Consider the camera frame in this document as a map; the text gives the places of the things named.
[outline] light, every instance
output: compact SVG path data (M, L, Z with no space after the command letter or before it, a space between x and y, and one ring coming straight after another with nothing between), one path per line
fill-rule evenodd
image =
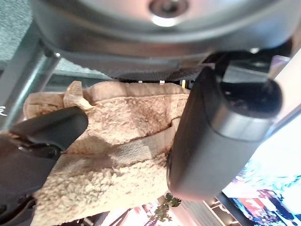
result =
M260 50L259 48L252 48L252 49L250 49L250 52L255 54L255 53L258 53L259 50Z
M172 27L172 26L177 25L180 22L178 17L162 18L162 17L156 16L156 15L153 15L151 20L155 25L158 25L160 27Z

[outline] fuzzy cushion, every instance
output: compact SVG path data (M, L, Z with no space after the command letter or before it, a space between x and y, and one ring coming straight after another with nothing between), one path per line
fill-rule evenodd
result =
M38 203L31 225L58 225L164 194L166 156L188 95L171 83L116 81L84 91L75 81L66 94L30 94L24 104L27 118L75 105L89 119L34 195Z

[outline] green leaves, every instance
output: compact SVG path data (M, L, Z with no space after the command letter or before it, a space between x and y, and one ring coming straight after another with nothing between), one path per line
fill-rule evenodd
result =
M181 204L181 200L173 197L171 193L165 195L164 202L157 207L155 215L150 217L151 221L159 220L165 222L166 220L171 221L171 217L168 215L169 207L178 207Z

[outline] sherpa fabric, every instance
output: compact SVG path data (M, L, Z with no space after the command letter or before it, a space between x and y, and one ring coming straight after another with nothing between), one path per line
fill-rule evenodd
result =
M189 90L172 83L105 81L84 90L82 97L92 107L78 107L85 109L88 128L35 193L31 225L59 225L146 204L164 194L166 156L188 95ZM66 98L59 93L30 94L25 116L68 107Z

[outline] metal bar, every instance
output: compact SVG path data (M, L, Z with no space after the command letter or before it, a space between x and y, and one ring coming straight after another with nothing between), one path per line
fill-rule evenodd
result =
M23 119L25 99L45 87L59 60L40 41L33 22L0 77L0 130Z

